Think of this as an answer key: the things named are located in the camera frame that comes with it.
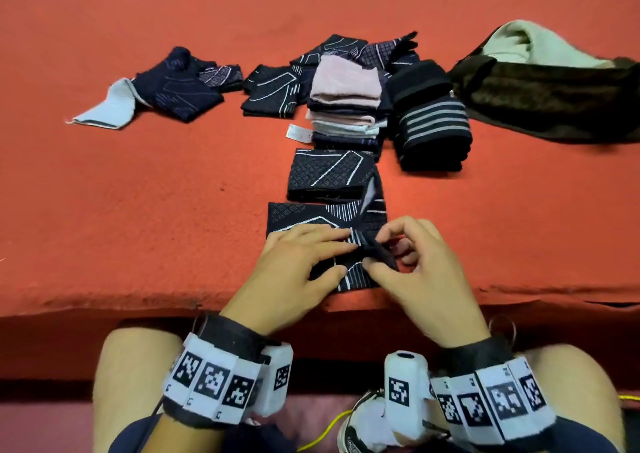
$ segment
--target hand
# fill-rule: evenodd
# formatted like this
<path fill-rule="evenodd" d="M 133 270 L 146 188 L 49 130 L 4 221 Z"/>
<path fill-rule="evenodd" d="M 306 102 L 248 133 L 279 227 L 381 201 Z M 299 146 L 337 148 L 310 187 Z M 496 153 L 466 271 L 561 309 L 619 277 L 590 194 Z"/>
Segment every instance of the hand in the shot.
<path fill-rule="evenodd" d="M 297 322 L 347 274 L 345 266 L 337 265 L 309 281 L 309 272 L 317 262 L 357 248 L 356 244 L 336 242 L 350 234 L 349 229 L 314 224 L 272 232 L 252 275 L 220 315 L 262 335 Z"/>
<path fill-rule="evenodd" d="M 415 265 L 412 273 L 394 271 L 371 258 L 362 261 L 364 269 L 441 347 L 459 347 L 488 338 L 489 328 L 462 266 L 436 227 L 428 220 L 405 216 L 385 224 L 376 239 L 385 243 L 403 234 L 392 252 L 404 255 L 404 264 Z"/>

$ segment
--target red tablecloth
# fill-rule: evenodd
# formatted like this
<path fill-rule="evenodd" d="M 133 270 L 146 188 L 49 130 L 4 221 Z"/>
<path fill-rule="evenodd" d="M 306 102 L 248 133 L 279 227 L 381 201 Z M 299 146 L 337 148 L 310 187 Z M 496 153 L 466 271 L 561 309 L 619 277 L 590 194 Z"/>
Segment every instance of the red tablecloth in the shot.
<path fill-rule="evenodd" d="M 66 125 L 183 45 L 204 60 L 283 65 L 332 33 L 418 30 L 444 68 L 512 19 L 599 56 L 640 59 L 640 0 L 2 0 L 0 316 L 220 308 L 284 201 L 288 121 L 241 93 L 192 124 L 142 113 L 123 131 Z M 298 122 L 304 110 L 298 110 Z M 640 303 L 640 145 L 569 146 L 472 123 L 462 173 L 404 174 L 385 148 L 388 214 L 431 219 L 482 304 Z M 325 310 L 388 308 L 384 293 Z"/>

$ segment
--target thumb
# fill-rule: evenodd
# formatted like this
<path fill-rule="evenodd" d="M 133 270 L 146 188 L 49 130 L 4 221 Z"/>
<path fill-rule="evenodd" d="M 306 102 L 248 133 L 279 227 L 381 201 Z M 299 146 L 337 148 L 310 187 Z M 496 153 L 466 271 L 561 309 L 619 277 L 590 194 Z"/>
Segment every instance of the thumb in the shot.
<path fill-rule="evenodd" d="M 314 295 L 317 302 L 320 303 L 326 295 L 338 287 L 338 284 L 340 284 L 340 281 L 346 274 L 347 268 L 345 266 L 332 266 L 324 271 L 319 278 L 307 283 L 309 292 Z"/>
<path fill-rule="evenodd" d="M 364 258 L 362 260 L 362 267 L 364 267 L 365 271 L 367 271 L 374 281 L 376 281 L 380 286 L 385 288 L 387 291 L 394 291 L 394 283 L 396 282 L 397 276 L 400 274 L 398 271 L 394 271 L 385 263 L 373 258 Z"/>

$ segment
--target dark brown fabric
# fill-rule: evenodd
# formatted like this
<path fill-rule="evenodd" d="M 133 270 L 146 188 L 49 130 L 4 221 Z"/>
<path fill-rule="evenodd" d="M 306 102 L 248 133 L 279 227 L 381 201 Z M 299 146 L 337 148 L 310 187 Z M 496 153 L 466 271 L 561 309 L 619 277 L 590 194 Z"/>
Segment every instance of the dark brown fabric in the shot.
<path fill-rule="evenodd" d="M 572 68 L 499 62 L 476 54 L 449 72 L 469 117 L 548 140 L 640 141 L 640 65 Z"/>

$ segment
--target dark blue shorts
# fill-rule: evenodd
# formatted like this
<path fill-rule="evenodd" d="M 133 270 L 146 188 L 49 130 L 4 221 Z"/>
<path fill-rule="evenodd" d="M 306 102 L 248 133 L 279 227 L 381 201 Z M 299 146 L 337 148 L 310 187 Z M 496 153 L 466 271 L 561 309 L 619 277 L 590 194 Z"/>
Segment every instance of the dark blue shorts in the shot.
<path fill-rule="evenodd" d="M 131 423 L 118 435 L 109 453 L 139 453 L 160 415 Z M 558 418 L 553 428 L 555 446 L 549 453 L 617 453 L 613 444 L 600 433 L 569 419 Z M 241 424 L 228 430 L 223 453 L 296 453 L 275 424 L 253 427 Z"/>

